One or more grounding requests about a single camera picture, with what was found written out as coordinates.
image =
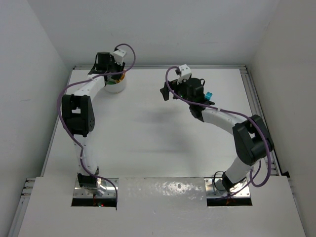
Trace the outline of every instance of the robotic arm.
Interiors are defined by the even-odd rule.
[[[197,102],[206,106],[214,105],[210,101],[212,94],[210,92],[204,94],[204,79],[192,77],[190,68],[182,65],[176,70],[178,79],[168,81],[173,92],[181,98]],[[165,85],[160,92],[165,101],[169,99],[169,88]],[[242,181],[247,173],[252,169],[253,165],[261,158],[265,157],[266,150],[264,142],[258,134],[258,131],[249,121],[245,121],[242,117],[237,117],[220,110],[205,108],[200,105],[190,105],[191,114],[202,122],[214,124],[221,129],[229,132],[234,136],[237,157],[233,164],[223,173],[221,184],[227,192],[230,191],[237,183]],[[262,120],[258,115],[253,115],[252,120],[258,125],[269,147],[269,151],[274,149],[273,141]]]
[[[113,53],[98,52],[93,68],[88,74],[87,82],[74,94],[63,95],[62,116],[63,120],[74,136],[84,147],[87,145],[90,133],[94,129],[95,117],[93,113],[92,101],[96,94],[105,87],[109,92],[118,93],[126,87],[125,75],[100,76],[99,74],[122,72],[125,67],[124,58],[126,51],[115,48]],[[80,186],[86,188],[98,188],[98,181],[90,176],[81,166],[81,159],[85,168],[92,174],[98,175],[99,168],[89,150],[84,149],[81,154],[81,147],[75,143],[76,154],[79,163],[78,181]]]

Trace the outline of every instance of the white wall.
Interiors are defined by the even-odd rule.
[[[252,63],[281,168],[316,236],[316,1],[282,0]]]
[[[36,177],[69,71],[26,0],[0,0],[0,237],[24,181]]]
[[[64,61],[131,44],[138,64],[250,62],[278,0],[28,0]]]

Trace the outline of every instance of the purple cable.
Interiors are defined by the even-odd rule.
[[[182,101],[184,101],[184,102],[186,102],[186,103],[188,103],[188,104],[190,104],[190,105],[198,105],[198,106],[203,106],[203,107],[211,108],[211,109],[214,109],[214,110],[218,110],[217,107],[214,107],[214,106],[211,106],[211,105],[204,105],[204,104],[201,104],[201,103],[192,102],[192,101],[183,99],[181,96],[178,96],[178,95],[171,89],[171,87],[170,87],[170,85],[169,85],[169,83],[168,83],[168,74],[169,74],[169,72],[170,72],[171,69],[178,69],[178,70],[180,70],[180,69],[179,69],[179,67],[177,67],[177,66],[170,67],[170,68],[168,68],[168,70],[167,70],[167,72],[166,72],[166,75],[165,75],[166,85],[167,85],[169,91],[174,95],[174,97],[176,97],[176,98],[178,98],[179,100],[182,100]],[[268,143],[267,143],[267,141],[266,141],[266,139],[265,139],[265,136],[263,135],[263,133],[262,133],[262,131],[260,130],[260,128],[258,127],[258,125],[257,125],[250,117],[248,117],[247,115],[244,115],[244,114],[239,113],[239,112],[230,111],[230,110],[223,110],[223,109],[220,109],[220,111],[225,112],[225,113],[228,113],[228,114],[239,115],[239,116],[242,116],[242,117],[246,118],[246,119],[254,126],[254,128],[258,131],[258,133],[259,133],[259,135],[260,135],[260,137],[261,137],[261,139],[262,139],[262,141],[263,141],[263,143],[264,143],[264,147],[265,147],[265,150],[266,150],[266,153],[267,153],[267,158],[268,158],[268,172],[267,172],[266,178],[264,179],[264,181],[262,181],[262,183],[260,183],[260,184],[255,184],[255,183],[253,182],[253,179],[254,179],[255,176],[258,174],[258,172],[259,172],[260,169],[258,169],[258,171],[257,171],[257,173],[255,174],[255,176],[252,176],[252,170],[251,170],[251,171],[250,171],[250,182],[249,182],[249,183],[251,183],[251,184],[252,184],[253,186],[255,186],[255,187],[262,187],[262,186],[264,186],[264,185],[267,183],[267,181],[268,181],[268,179],[269,179],[269,177],[270,177],[270,175],[271,175],[271,156],[270,156],[269,146],[268,146]]]
[[[103,74],[98,74],[94,77],[92,77],[91,79],[88,79],[88,80],[83,80],[83,81],[79,81],[79,82],[75,82],[75,83],[72,83],[72,84],[69,84],[67,85],[64,89],[62,89],[62,91],[59,93],[58,95],[58,98],[57,98],[57,113],[58,113],[58,117],[63,125],[63,128],[65,129],[65,131],[67,132],[67,134],[70,136],[70,138],[81,148],[81,152],[80,152],[80,157],[82,157],[83,155],[83,145],[76,139],[74,138],[74,136],[71,134],[71,132],[69,131],[69,129],[67,128],[67,125],[65,124],[65,121],[63,120],[63,117],[62,117],[62,114],[61,114],[61,111],[60,111],[60,107],[61,107],[61,101],[62,101],[62,97],[63,95],[66,93],[67,89],[74,86],[74,85],[79,85],[79,84],[82,84],[82,83],[86,83],[86,82],[90,82],[92,81],[93,79],[96,79],[98,77],[102,77],[102,76],[113,76],[113,75],[119,75],[119,74],[122,74],[122,73],[126,73],[127,71],[131,70],[134,65],[135,65],[135,61],[136,61],[136,54],[135,54],[135,51],[134,49],[126,44],[126,43],[121,43],[119,45],[117,45],[115,48],[117,47],[120,47],[120,46],[127,46],[129,47],[132,52],[133,52],[133,56],[134,56],[134,60],[131,64],[131,66],[129,68],[127,68],[126,70],[123,70],[122,72],[117,72],[117,73],[103,73]],[[92,177],[95,177],[95,178],[100,178],[100,179],[104,179],[105,181],[109,182],[115,189],[115,192],[116,192],[116,202],[118,202],[118,192],[117,192],[117,189],[116,189],[116,186],[114,185],[114,183],[112,183],[109,179],[107,178],[104,178],[104,177],[101,177],[101,176],[97,176],[97,175],[94,175],[90,172],[88,172],[88,169],[84,166],[83,164],[83,161],[82,159],[80,159],[80,162],[81,162],[81,165],[82,165],[82,168],[85,170],[85,172],[87,172],[89,175],[91,175]]]

